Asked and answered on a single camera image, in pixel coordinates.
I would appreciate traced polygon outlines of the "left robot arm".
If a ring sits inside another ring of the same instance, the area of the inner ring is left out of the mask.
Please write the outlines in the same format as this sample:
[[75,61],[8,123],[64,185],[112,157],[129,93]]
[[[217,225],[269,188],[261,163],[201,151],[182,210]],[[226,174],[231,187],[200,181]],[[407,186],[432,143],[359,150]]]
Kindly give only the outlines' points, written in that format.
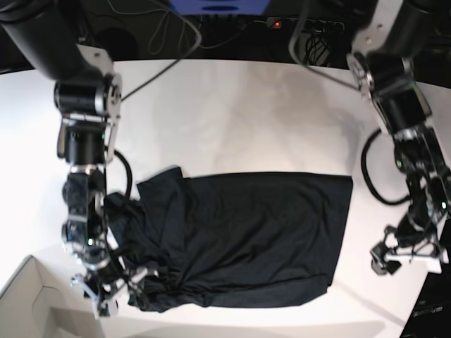
[[438,228],[450,213],[450,168],[433,127],[431,107],[414,79],[414,57],[425,47],[449,1],[375,1],[358,28],[347,64],[361,95],[375,107],[394,144],[397,169],[405,176],[408,209],[387,226],[371,250],[378,275],[395,273],[403,261],[425,261],[440,273],[449,261]]

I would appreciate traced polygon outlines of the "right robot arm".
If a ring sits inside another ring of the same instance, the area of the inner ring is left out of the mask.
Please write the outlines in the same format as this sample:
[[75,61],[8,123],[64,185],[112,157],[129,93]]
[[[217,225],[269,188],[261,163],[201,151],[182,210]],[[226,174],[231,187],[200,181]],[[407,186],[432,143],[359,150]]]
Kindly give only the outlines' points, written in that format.
[[55,83],[54,103],[61,114],[57,155],[70,168],[61,237],[86,270],[71,282],[91,300],[96,318],[115,315],[123,294],[145,308],[148,269],[124,267],[123,250],[112,249],[108,241],[106,167],[118,155],[121,76],[105,50],[75,42],[53,1],[2,1],[1,26],[29,63]]

